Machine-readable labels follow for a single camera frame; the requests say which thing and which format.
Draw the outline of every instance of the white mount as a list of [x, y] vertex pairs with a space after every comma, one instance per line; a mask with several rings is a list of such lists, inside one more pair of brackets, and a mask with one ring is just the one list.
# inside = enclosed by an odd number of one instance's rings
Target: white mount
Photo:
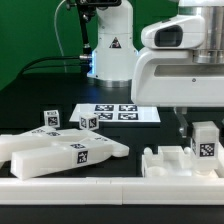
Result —
[[107, 87], [130, 84], [137, 60], [133, 46], [133, 8], [127, 0], [119, 7], [97, 10], [98, 45], [93, 51], [94, 82]]

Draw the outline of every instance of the white foam block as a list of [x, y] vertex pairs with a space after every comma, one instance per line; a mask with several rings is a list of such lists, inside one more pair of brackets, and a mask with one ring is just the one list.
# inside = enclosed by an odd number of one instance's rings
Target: white foam block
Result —
[[35, 132], [28, 135], [0, 136], [0, 162], [11, 160], [12, 152], [34, 148], [50, 147], [54, 141], [80, 141], [88, 137], [88, 133], [77, 129], [62, 131]]
[[[127, 149], [128, 147], [124, 146], [125, 155]], [[116, 147], [113, 144], [101, 140], [55, 143], [52, 147], [13, 152], [11, 172], [21, 180], [25, 180], [99, 163], [112, 156], [114, 151]]]

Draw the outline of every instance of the cable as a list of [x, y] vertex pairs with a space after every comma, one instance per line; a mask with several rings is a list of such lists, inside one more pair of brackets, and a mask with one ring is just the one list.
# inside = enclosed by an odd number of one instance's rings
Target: cable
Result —
[[45, 58], [40, 58], [34, 61], [31, 61], [30, 63], [28, 63], [27, 65], [25, 65], [20, 72], [18, 73], [17, 77], [22, 76], [23, 72], [26, 71], [28, 68], [30, 68], [32, 65], [38, 64], [40, 62], [44, 62], [44, 61], [66, 61], [66, 60], [79, 60], [79, 57], [75, 57], [75, 56], [61, 56], [61, 57], [45, 57]]
[[[66, 65], [67, 67], [78, 67], [81, 66], [81, 64], [69, 64]], [[46, 65], [46, 66], [35, 66], [35, 67], [31, 67], [31, 68], [27, 68], [24, 70], [24, 72], [29, 71], [29, 70], [33, 70], [33, 69], [42, 69], [42, 68], [61, 68], [64, 67], [64, 65]]]
[[[58, 34], [58, 28], [57, 28], [57, 18], [58, 18], [58, 12], [61, 8], [61, 6], [66, 2], [66, 0], [62, 0], [60, 2], [60, 4], [58, 5], [56, 11], [55, 11], [55, 14], [54, 14], [54, 30], [55, 30], [55, 34], [56, 34], [56, 38], [57, 38], [57, 42], [58, 42], [58, 46], [59, 46], [59, 49], [60, 49], [60, 52], [61, 52], [61, 55], [64, 56], [64, 50], [63, 50], [63, 47], [62, 47], [62, 44], [61, 44], [61, 40], [60, 40], [60, 37], [59, 37], [59, 34]], [[63, 62], [64, 63], [64, 67], [65, 67], [65, 73], [67, 73], [67, 67], [66, 67], [66, 62]]]

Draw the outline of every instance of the white block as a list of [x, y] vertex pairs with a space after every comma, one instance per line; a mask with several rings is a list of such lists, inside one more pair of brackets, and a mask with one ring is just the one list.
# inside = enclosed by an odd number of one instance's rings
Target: white block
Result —
[[192, 162], [194, 170], [204, 172], [218, 168], [219, 129], [212, 121], [193, 123]]
[[33, 129], [31, 131], [27, 131], [27, 132], [24, 132], [20, 135], [25, 135], [25, 136], [32, 136], [34, 134], [41, 134], [41, 133], [45, 133], [45, 132], [49, 132], [49, 131], [55, 131], [56, 129], [53, 128], [53, 127], [49, 127], [49, 126], [42, 126], [42, 127], [39, 127], [39, 128], [36, 128], [36, 129]]
[[83, 113], [79, 117], [79, 128], [96, 130], [99, 128], [99, 117], [94, 113]]
[[12, 152], [48, 147], [55, 141], [80, 141], [87, 133], [77, 129], [28, 133], [28, 135], [0, 136], [0, 162], [11, 160]]
[[59, 128], [60, 118], [58, 110], [44, 111], [44, 121], [46, 126]]
[[113, 144], [99, 140], [53, 143], [52, 147], [12, 153], [11, 172], [21, 180], [25, 180], [99, 163], [111, 157], [114, 151], [116, 148]]

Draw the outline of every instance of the white platform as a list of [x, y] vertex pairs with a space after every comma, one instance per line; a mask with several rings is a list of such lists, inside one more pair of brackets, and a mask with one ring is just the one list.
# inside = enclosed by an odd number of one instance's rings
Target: white platform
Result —
[[147, 178], [1, 178], [0, 204], [224, 205], [224, 149], [219, 146], [219, 167], [208, 176], [188, 170]]
[[79, 122], [82, 113], [101, 114], [100, 122], [160, 122], [156, 107], [137, 107], [133, 104], [77, 104], [70, 121]]

